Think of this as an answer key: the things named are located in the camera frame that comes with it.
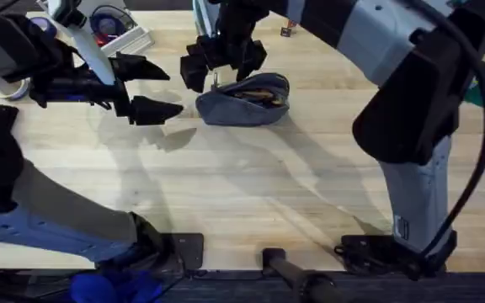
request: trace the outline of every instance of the wooden table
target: wooden table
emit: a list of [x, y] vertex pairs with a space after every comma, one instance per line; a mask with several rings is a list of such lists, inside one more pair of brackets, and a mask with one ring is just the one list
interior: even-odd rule
[[[283, 247], [303, 268], [341, 270], [329, 251], [342, 235], [390, 232], [381, 170], [351, 135], [376, 88], [353, 64], [302, 29], [280, 37], [285, 20], [269, 17], [255, 37], [269, 52], [263, 71], [290, 79], [289, 117], [270, 127], [211, 127], [179, 75], [179, 58], [195, 40], [191, 12], [135, 17], [153, 30], [148, 58], [172, 81], [134, 81], [129, 91], [186, 110], [164, 126], [135, 127], [86, 104], [15, 103], [21, 114], [13, 133], [39, 169], [101, 205], [143, 215], [160, 231], [202, 232], [207, 269], [257, 269], [262, 248]], [[472, 172], [481, 125], [482, 110], [462, 105], [450, 158], [451, 205]], [[450, 269], [485, 271], [485, 177], [455, 228], [459, 247]], [[92, 266], [0, 244], [0, 268]]]

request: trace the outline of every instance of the gray fabric pouch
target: gray fabric pouch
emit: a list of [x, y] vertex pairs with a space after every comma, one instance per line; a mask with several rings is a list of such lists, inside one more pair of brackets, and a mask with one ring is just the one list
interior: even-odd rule
[[[246, 98], [235, 97], [238, 92], [258, 90], [272, 93], [279, 105], [263, 106]], [[269, 125], [278, 121], [289, 110], [289, 92], [287, 78], [276, 73], [263, 73], [202, 94], [196, 100], [196, 108], [208, 125]]]

